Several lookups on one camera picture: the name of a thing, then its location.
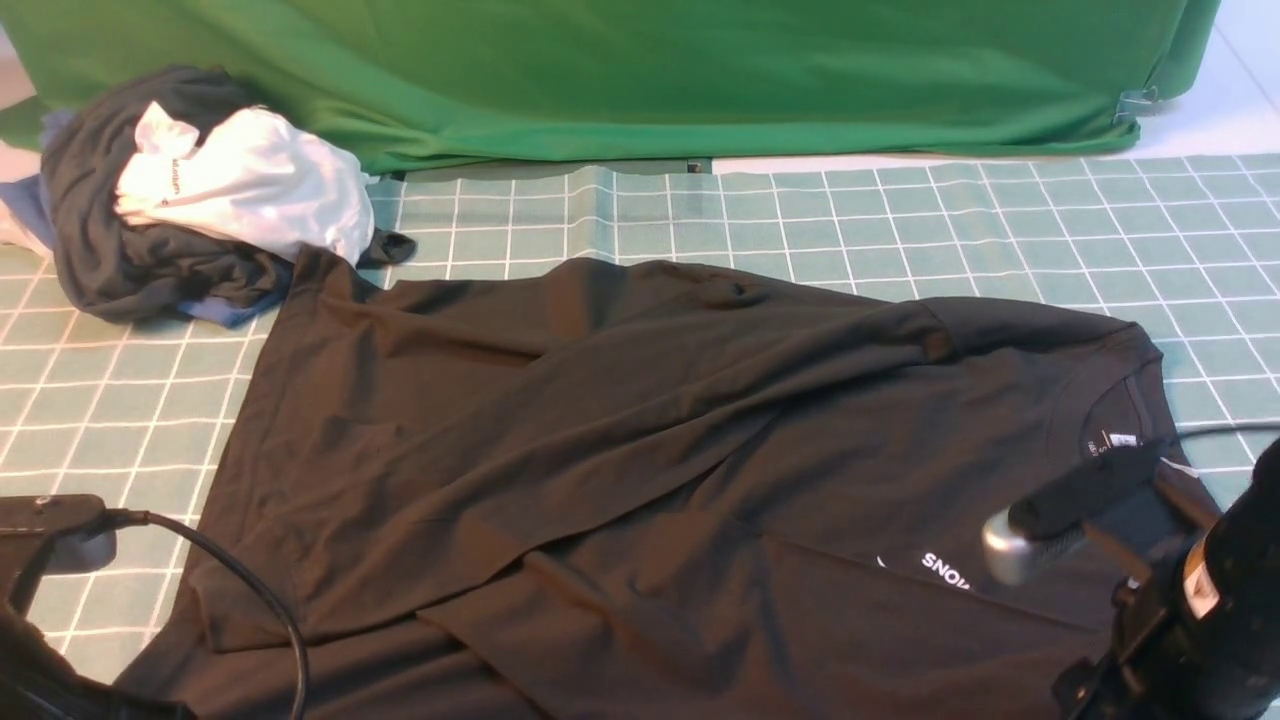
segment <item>clothing label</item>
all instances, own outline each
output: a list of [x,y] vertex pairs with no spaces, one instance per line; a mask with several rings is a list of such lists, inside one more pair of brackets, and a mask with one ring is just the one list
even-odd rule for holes
[[[876,556],[876,564],[881,568],[888,569],[888,565],[884,564],[884,559],[879,555]],[[920,565],[933,570],[945,583],[954,588],[960,588],[963,591],[973,589],[969,585],[969,580],[965,580],[964,575],[960,574],[960,570],[946,564],[941,557],[932,552],[925,552],[924,556],[920,557]]]
[[1089,451],[1089,455],[1094,457],[1102,455],[1103,452],[1111,450],[1112,447],[1138,447],[1139,445],[1142,445],[1142,439],[1139,439],[1138,436],[1135,434],[1112,433],[1108,430],[1102,430],[1101,434],[1102,434],[1101,443],[1094,442],[1092,439],[1085,443],[1085,448]]

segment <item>t-shirt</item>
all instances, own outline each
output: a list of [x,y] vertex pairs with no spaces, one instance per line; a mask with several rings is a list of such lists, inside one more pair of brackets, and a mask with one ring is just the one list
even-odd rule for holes
[[[980,528],[1171,433],[1160,357],[1018,301],[588,259],[381,290],[305,250],[200,527],[298,619],[316,720],[1056,719],[1123,571],[1001,587]],[[293,674],[193,552],[120,684],[283,717]]]

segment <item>pile of clothes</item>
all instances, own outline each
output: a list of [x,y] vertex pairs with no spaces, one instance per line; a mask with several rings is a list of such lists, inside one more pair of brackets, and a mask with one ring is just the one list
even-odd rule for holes
[[45,118],[38,176],[0,184],[0,241],[50,258],[76,307],[234,327],[283,300],[303,246],[402,263],[356,158],[219,69],[170,67]]

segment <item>green cutting mat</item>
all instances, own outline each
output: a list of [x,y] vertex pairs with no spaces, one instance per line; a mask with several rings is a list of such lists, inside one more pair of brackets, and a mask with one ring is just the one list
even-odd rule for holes
[[[1280,155],[538,172],[375,186],[381,224],[420,251],[369,277],[502,279],[573,256],[675,259],[888,300],[1044,301],[1140,322],[1166,354],[1180,425],[1280,420]],[[0,249],[0,492],[96,492],[196,521],[271,318],[236,332],[108,325],[68,307],[51,268]],[[1265,443],[1216,437],[1189,451],[1230,502]],[[108,571],[50,579],[32,612],[82,673],[106,680],[168,616],[184,552],[159,530],[120,542]]]

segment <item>wrinkled fabric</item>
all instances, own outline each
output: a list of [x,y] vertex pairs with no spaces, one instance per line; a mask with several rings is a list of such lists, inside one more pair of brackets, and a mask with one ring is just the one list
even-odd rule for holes
[[[1048,720],[1123,570],[1002,587],[982,525],[1171,433],[1160,357],[1027,302],[595,260],[383,290],[307,249],[200,528],[315,648],[312,720]],[[287,646],[192,552],[120,684],[279,717]]]
[[303,245],[360,261],[374,237],[372,178],[355,155],[265,108],[238,110],[198,140],[159,102],[147,108],[115,188],[125,223],[182,225],[291,263]]
[[67,297],[86,313],[125,323],[206,297],[253,307],[278,295],[288,273],[270,252],[177,225],[134,228],[115,214],[116,178],[151,102],[205,135],[252,99],[224,72],[168,68],[111,90],[51,138],[41,174]]
[[[219,64],[385,173],[492,159],[1112,152],[1139,135],[1116,117],[1123,95],[1190,87],[1217,5],[131,0],[122,13],[0,0],[0,17],[51,104],[79,106],[159,63]],[[6,138],[33,135],[22,129]]]

